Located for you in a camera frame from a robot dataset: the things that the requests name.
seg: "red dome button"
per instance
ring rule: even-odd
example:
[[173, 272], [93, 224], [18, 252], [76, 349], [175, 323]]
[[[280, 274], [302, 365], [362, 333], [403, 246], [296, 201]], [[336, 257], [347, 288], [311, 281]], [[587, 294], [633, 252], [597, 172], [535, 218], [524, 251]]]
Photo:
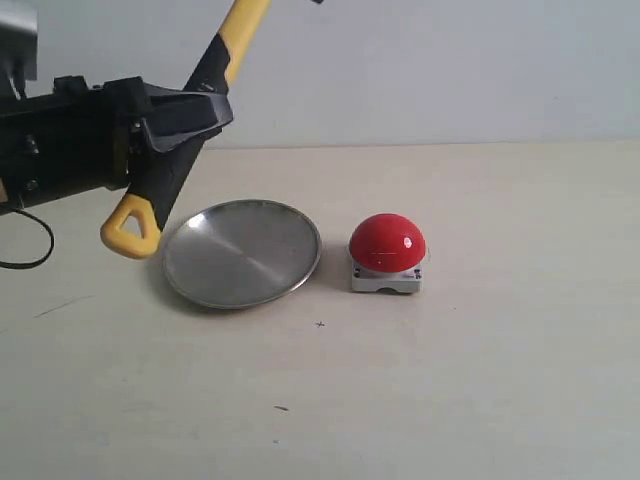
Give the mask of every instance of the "red dome button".
[[409, 219], [381, 213], [356, 228], [349, 251], [363, 268], [398, 273], [418, 265], [427, 253], [427, 244], [420, 229]]

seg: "white table surface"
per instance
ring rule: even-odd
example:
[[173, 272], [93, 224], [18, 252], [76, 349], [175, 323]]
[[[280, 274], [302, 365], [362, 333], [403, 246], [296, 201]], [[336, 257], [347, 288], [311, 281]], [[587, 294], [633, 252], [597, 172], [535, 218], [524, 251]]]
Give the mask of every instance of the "white table surface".
[[[640, 142], [208, 151], [170, 226], [268, 198], [325, 243], [234, 314], [102, 247], [120, 193], [38, 207], [51, 261], [0, 271], [0, 477], [635, 480], [639, 182]], [[385, 211], [424, 229], [422, 294], [348, 292], [349, 236]], [[0, 222], [0, 258], [44, 247]]]

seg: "stainless steel plate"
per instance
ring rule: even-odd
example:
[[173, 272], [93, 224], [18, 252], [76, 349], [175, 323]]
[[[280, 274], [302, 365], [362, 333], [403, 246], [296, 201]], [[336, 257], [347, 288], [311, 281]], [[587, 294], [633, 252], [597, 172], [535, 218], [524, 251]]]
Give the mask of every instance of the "stainless steel plate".
[[247, 308], [302, 285], [320, 260], [320, 235], [299, 211], [267, 200], [211, 207], [186, 221], [164, 251], [169, 283], [212, 308]]

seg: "wall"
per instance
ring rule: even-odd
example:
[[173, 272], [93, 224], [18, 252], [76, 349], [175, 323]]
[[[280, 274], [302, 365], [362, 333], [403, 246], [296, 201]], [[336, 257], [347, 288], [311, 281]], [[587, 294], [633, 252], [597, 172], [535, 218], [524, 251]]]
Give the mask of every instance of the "wall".
[[[31, 0], [40, 81], [181, 86], [231, 0]], [[640, 135], [637, 0], [274, 0], [216, 146]]]

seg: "yellow grip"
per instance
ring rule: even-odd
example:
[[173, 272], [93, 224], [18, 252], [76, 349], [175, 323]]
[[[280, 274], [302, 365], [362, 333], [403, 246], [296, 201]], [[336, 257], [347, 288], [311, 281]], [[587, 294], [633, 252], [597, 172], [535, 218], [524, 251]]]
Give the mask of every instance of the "yellow grip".
[[225, 71], [225, 79], [231, 85], [251, 40], [269, 9], [271, 0], [236, 0], [218, 33], [229, 50], [231, 62]]
[[[142, 236], [124, 229], [129, 217], [138, 221]], [[135, 259], [153, 255], [158, 250], [161, 236], [151, 202], [130, 193], [122, 198], [100, 230], [102, 242], [108, 248]]]

